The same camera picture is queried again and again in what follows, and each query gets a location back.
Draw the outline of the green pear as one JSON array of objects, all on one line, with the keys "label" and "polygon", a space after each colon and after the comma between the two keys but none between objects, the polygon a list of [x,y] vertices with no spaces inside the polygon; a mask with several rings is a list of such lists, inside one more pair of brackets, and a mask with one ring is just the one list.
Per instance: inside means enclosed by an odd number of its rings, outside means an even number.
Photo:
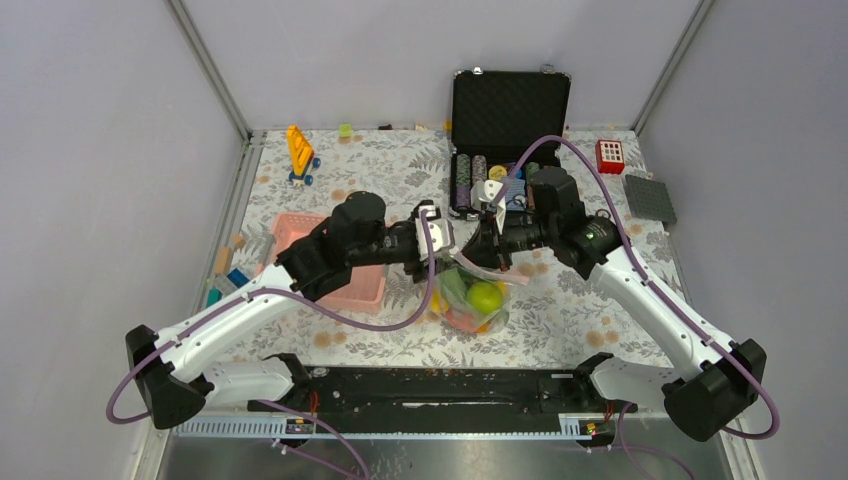
[{"label": "green pear", "polygon": [[478,281],[468,288],[467,304],[482,315],[497,312],[504,302],[504,290],[497,283]]}]

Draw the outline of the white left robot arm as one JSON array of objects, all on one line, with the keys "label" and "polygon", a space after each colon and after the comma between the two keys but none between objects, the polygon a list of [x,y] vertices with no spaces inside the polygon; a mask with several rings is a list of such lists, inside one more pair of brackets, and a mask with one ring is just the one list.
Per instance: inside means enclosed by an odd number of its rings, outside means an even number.
[{"label": "white left robot arm", "polygon": [[[310,385],[285,359],[241,366],[218,357],[243,336],[301,307],[358,329],[389,332],[422,316],[435,288],[438,252],[454,245],[451,222],[433,201],[420,202],[406,220],[387,225],[383,199],[354,192],[307,235],[279,252],[260,274],[222,300],[177,324],[155,331],[139,325],[125,336],[130,371],[107,403],[114,424],[149,419],[166,430],[204,408],[252,400],[276,401],[296,411]],[[350,284],[354,269],[401,264],[425,278],[425,298],[406,320],[374,325],[345,318],[319,300]]]}]

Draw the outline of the red orange mango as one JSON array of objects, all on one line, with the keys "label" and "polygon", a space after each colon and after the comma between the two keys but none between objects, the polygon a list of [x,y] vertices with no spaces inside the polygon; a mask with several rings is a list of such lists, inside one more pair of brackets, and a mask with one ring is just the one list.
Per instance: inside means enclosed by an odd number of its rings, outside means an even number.
[{"label": "red orange mango", "polygon": [[472,314],[456,309],[446,311],[444,318],[451,326],[467,333],[486,333],[490,327],[488,322],[479,321]]}]

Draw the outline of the yellow lemon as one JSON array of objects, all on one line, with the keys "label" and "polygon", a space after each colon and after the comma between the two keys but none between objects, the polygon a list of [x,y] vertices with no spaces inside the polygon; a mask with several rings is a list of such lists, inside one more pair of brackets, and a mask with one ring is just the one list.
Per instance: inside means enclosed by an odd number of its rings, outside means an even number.
[{"label": "yellow lemon", "polygon": [[443,315],[450,309],[449,303],[440,295],[438,291],[433,291],[429,301],[429,311],[436,315]]}]

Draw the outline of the clear zip top bag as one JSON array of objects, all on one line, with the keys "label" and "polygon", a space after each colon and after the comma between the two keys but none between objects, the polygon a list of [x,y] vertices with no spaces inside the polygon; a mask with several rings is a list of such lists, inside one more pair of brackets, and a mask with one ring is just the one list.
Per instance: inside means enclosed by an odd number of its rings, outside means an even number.
[{"label": "clear zip top bag", "polygon": [[482,335],[502,330],[509,320],[511,293],[529,284],[517,270],[488,270],[456,249],[436,257],[429,311],[457,330]]}]

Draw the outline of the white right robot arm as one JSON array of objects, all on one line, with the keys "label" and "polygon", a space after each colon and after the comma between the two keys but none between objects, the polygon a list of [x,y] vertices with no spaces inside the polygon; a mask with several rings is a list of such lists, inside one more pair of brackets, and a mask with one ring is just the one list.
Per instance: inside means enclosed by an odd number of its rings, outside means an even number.
[{"label": "white right robot arm", "polygon": [[661,369],[597,354],[583,363],[575,402],[597,412],[611,400],[663,410],[684,434],[705,442],[762,398],[765,350],[737,342],[694,311],[650,271],[610,218],[590,215],[576,180],[561,167],[529,178],[529,214],[481,215],[461,253],[473,265],[506,271],[517,252],[550,249],[596,290],[615,300],[647,332],[672,366]]}]

